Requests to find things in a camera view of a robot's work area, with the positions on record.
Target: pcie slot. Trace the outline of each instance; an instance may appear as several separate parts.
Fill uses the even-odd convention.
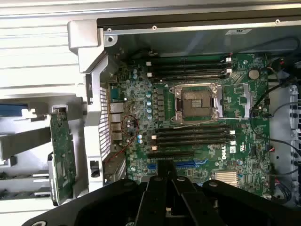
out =
[[[194,152],[183,151],[183,152],[152,152],[147,153],[149,159],[160,159],[160,158],[174,158],[174,157],[191,157],[194,156]]]
[[[225,133],[219,133],[219,134],[194,134],[194,135],[174,135],[172,137],[156,137],[156,139],[153,139],[154,136],[152,136],[152,139],[154,141],[158,142],[165,142],[165,141],[174,141],[177,140],[198,140],[198,139],[214,139],[214,138],[228,138],[230,137],[230,134]]]
[[[208,145],[208,144],[221,144],[229,142],[228,138],[221,139],[195,139],[195,140],[185,140],[181,142],[175,141],[166,141],[166,142],[157,142],[157,147],[173,147],[173,146],[183,146],[183,145]]]
[[[178,161],[174,164],[176,168],[191,168],[196,166],[196,163],[194,161]],[[149,163],[147,164],[147,168],[149,170],[155,170],[157,168],[157,164]]]

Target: vent grille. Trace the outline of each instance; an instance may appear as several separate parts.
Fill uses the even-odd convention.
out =
[[[111,138],[109,128],[109,114],[108,114],[108,101],[107,92],[105,88],[100,87],[100,104],[101,116],[99,121],[99,141],[102,161],[110,152]]]

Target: gray metal surface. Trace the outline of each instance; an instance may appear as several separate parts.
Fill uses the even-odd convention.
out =
[[[109,54],[115,54],[117,49],[122,48],[124,54],[120,57],[126,58],[131,53],[144,48],[152,48],[158,52],[160,57],[179,57],[189,55],[210,55],[235,52],[238,49],[247,48],[272,39],[285,36],[301,37],[301,26],[277,26],[275,23],[270,27],[253,28],[250,32],[241,35],[226,35],[229,29],[226,26],[219,26],[219,30],[209,29],[211,26],[194,27],[198,31],[186,32],[163,32],[119,35],[117,44],[106,48]],[[234,25],[236,28],[247,28],[249,24]],[[250,49],[247,52],[283,52],[292,50],[296,43],[292,40],[284,40],[265,47]]]
[[[103,166],[102,161],[105,154],[109,151],[111,140],[109,136],[109,116],[108,103],[106,97],[106,86],[101,87],[101,79],[114,74],[117,67],[108,66],[109,57],[104,56],[103,60],[92,71],[91,84],[88,84],[92,91],[92,96],[88,97],[91,101],[88,104],[87,120],[84,127],[85,146],[87,158],[87,173],[89,181],[89,191],[94,191],[103,186]],[[99,164],[99,177],[92,177],[90,167],[91,161]]]
[[[15,154],[50,142],[49,127],[0,137],[0,159],[6,160]]]
[[[297,95],[291,95],[290,87],[277,89],[269,95],[269,112],[274,112],[274,110],[282,104],[296,101],[292,99],[296,97]],[[292,130],[298,128],[298,123],[297,125],[292,123],[292,117],[290,117],[291,112],[292,109],[290,109],[289,105],[284,106],[277,111],[274,117],[270,120],[270,137],[273,139],[286,141],[289,144],[295,146],[296,148],[299,148],[298,144],[300,143],[300,140],[294,140],[292,136]],[[292,162],[294,161],[294,150],[285,144],[277,142],[271,142],[271,144],[275,148],[275,152],[271,153],[270,155],[271,162],[275,164],[276,170],[279,173],[287,173],[292,170],[295,170],[296,167],[292,164]],[[293,198],[289,203],[287,203],[287,205],[294,206],[294,199],[299,195],[297,191],[298,183],[294,182],[298,182],[298,173],[293,173],[292,175],[287,177],[279,177],[278,179],[281,180],[282,183],[286,184],[287,187],[292,189]]]
[[[104,159],[106,162],[109,158],[113,157],[121,148],[118,146],[114,152],[108,154]],[[103,174],[104,179],[110,182],[115,182],[124,178],[126,172],[126,157],[124,153],[118,154],[114,159],[108,162],[105,166],[105,171]]]

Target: green expansion card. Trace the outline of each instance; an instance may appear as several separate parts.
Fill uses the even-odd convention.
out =
[[[61,205],[72,194],[76,168],[72,135],[66,112],[50,114],[53,153],[48,156],[51,198],[55,206]]]
[[[156,173],[158,159],[172,159],[178,175],[200,186],[218,179],[269,197],[269,177],[262,172],[269,156],[259,162],[268,143],[248,120],[268,88],[266,64],[264,55],[238,54],[122,65],[109,91],[111,108],[124,106],[111,123],[113,140],[123,146],[133,140],[126,151],[128,177],[139,182]],[[268,112],[267,98],[254,109],[254,127],[265,136],[269,121],[261,116]]]

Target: ram slot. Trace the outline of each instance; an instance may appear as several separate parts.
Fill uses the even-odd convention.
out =
[[[154,77],[154,82],[156,81],[183,81],[183,80],[218,80],[222,79],[223,75],[219,74],[199,74],[199,73],[194,73],[194,74],[181,74],[181,75],[162,75],[162,76],[155,76]]]
[[[216,129],[172,129],[172,130],[160,130],[155,131],[157,137],[168,137],[176,135],[195,135],[195,134],[220,134],[229,133],[229,128],[216,128]]]
[[[188,68],[188,67],[206,67],[206,68],[222,68],[224,66],[231,65],[230,62],[225,62],[223,60],[212,60],[212,61],[188,61],[188,62],[178,62],[173,64],[166,63],[151,63],[149,67],[152,70],[161,70],[164,68]]]
[[[174,135],[172,137],[156,137],[153,139],[156,142],[166,141],[185,141],[185,140],[200,140],[200,139],[215,139],[215,138],[230,138],[231,135],[220,133],[220,134],[194,134],[194,135]]]
[[[181,142],[166,141],[166,142],[157,142],[157,144],[156,144],[155,147],[157,149],[158,147],[174,147],[174,146],[184,146],[184,145],[222,144],[222,143],[226,143],[226,142],[229,142],[229,141],[230,141],[230,139],[228,139],[228,138],[220,138],[220,139],[195,139],[195,140],[184,140],[184,141],[181,141]]]

